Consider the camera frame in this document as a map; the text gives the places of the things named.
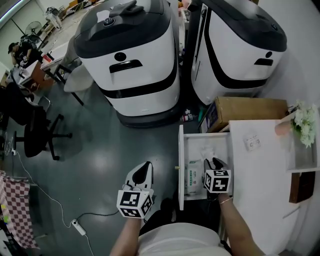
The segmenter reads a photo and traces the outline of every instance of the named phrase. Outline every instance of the checkered cloth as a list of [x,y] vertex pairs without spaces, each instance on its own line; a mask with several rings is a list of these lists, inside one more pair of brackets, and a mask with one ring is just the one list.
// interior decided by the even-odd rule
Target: checkered cloth
[[17,180],[0,171],[0,203],[6,226],[21,247],[38,248],[29,213],[29,189],[27,179]]

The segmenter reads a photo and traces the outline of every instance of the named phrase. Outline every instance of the person sitting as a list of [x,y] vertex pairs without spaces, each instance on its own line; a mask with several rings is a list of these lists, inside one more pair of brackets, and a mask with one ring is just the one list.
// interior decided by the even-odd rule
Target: person sitting
[[28,42],[12,42],[9,45],[8,54],[11,54],[13,65],[27,68],[35,61],[42,62],[41,53]]

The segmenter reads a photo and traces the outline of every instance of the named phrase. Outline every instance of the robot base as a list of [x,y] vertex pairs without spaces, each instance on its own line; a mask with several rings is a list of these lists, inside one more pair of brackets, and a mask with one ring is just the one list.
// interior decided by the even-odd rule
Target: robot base
[[173,108],[161,113],[142,116],[125,116],[120,114],[119,112],[116,112],[116,114],[121,124],[123,124],[126,127],[152,128],[169,125],[178,121],[182,115],[182,104],[180,99]]

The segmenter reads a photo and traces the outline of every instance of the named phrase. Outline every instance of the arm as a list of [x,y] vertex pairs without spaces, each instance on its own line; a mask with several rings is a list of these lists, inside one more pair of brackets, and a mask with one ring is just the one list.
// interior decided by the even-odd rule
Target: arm
[[234,206],[232,200],[227,194],[220,194],[218,196],[221,213],[226,226],[226,233],[228,235],[231,250],[234,256],[263,256],[265,255],[256,245],[251,231],[245,220]]
[[140,227],[141,219],[128,218],[110,256],[135,256],[138,250]]
[[11,52],[10,54],[11,54],[12,64],[13,64],[13,65],[16,65],[16,64],[17,64],[17,60],[16,60],[16,58],[15,58],[15,56],[14,56],[14,53]]
[[26,53],[26,59],[27,59],[27,60],[29,60],[31,51],[32,51],[32,49],[29,49],[28,52]]

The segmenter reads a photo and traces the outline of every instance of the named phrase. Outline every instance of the package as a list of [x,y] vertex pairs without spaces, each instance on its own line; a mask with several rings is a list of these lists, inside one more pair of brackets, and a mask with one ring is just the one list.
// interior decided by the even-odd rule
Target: package
[[217,97],[202,118],[201,133],[217,133],[230,120],[270,120],[286,116],[286,100],[272,98]]
[[202,160],[189,161],[185,166],[185,194],[196,194],[201,191],[204,184],[202,182],[203,176],[203,163]]

